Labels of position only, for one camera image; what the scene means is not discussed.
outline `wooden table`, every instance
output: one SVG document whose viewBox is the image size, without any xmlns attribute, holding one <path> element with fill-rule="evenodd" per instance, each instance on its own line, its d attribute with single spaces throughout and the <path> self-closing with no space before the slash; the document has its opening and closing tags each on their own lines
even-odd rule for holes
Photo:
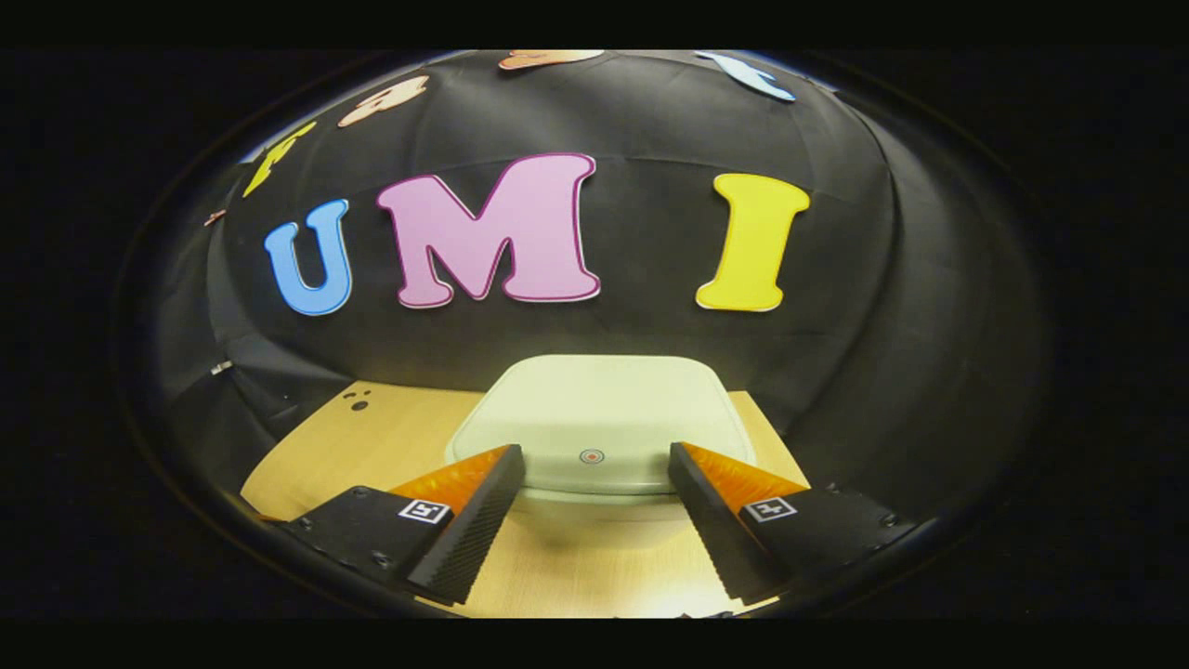
<svg viewBox="0 0 1189 669">
<path fill-rule="evenodd" d="M 729 393 L 756 466 L 809 487 L 746 392 Z M 358 381 L 289 434 L 244 484 L 258 512 L 291 520 L 351 486 L 391 490 L 445 467 L 446 447 L 483 393 Z M 693 618 L 742 613 L 723 591 L 692 524 L 649 549 L 547 544 L 505 518 L 465 605 L 476 618 Z"/>
</svg>

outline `white bowl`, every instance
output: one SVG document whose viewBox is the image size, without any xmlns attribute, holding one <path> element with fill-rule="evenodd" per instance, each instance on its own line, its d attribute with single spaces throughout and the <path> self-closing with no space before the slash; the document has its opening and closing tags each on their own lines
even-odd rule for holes
<svg viewBox="0 0 1189 669">
<path fill-rule="evenodd" d="M 662 356 L 549 355 L 496 381 L 446 449 L 524 454 L 509 520 L 549 543 L 637 547 L 688 528 L 668 480 L 673 442 L 755 465 L 747 430 L 705 365 Z"/>
</svg>

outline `blue letter u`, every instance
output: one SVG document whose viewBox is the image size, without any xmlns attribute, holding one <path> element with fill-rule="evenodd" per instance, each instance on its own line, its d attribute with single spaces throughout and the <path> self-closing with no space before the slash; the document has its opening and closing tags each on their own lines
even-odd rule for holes
<svg viewBox="0 0 1189 669">
<path fill-rule="evenodd" d="M 264 248 L 272 259 L 272 273 L 277 277 L 281 296 L 298 313 L 326 315 L 347 303 L 351 296 L 351 265 L 347 263 L 347 248 L 342 245 L 345 213 L 346 200 L 331 200 L 306 216 L 306 225 L 317 233 L 317 248 L 326 267 L 326 280 L 319 288 L 307 285 L 297 269 L 294 251 L 296 222 L 287 222 L 264 238 Z"/>
</svg>

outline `yellow letter i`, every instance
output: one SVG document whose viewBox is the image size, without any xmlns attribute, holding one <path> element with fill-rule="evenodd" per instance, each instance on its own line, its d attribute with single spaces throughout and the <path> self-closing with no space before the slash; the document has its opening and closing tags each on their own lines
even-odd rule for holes
<svg viewBox="0 0 1189 669">
<path fill-rule="evenodd" d="M 810 206 L 800 188 L 754 173 L 722 173 L 715 190 L 730 202 L 723 259 L 713 280 L 698 288 L 696 299 L 707 309 L 772 310 L 785 294 L 776 273 L 793 216 Z"/>
</svg>

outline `letter m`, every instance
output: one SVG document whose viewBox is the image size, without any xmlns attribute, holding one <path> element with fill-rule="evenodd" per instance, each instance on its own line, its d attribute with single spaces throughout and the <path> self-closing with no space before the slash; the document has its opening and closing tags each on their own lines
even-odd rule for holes
<svg viewBox="0 0 1189 669">
<path fill-rule="evenodd" d="M 476 216 L 436 176 L 389 185 L 377 203 L 392 214 L 404 270 L 401 303 L 432 308 L 454 290 L 434 272 L 433 258 L 472 298 L 491 289 L 496 265 L 511 246 L 512 271 L 504 292 L 527 302 L 570 302 L 593 297 L 599 279 L 586 271 L 578 226 L 578 189 L 594 172 L 580 153 L 528 156 L 508 165 Z"/>
</svg>

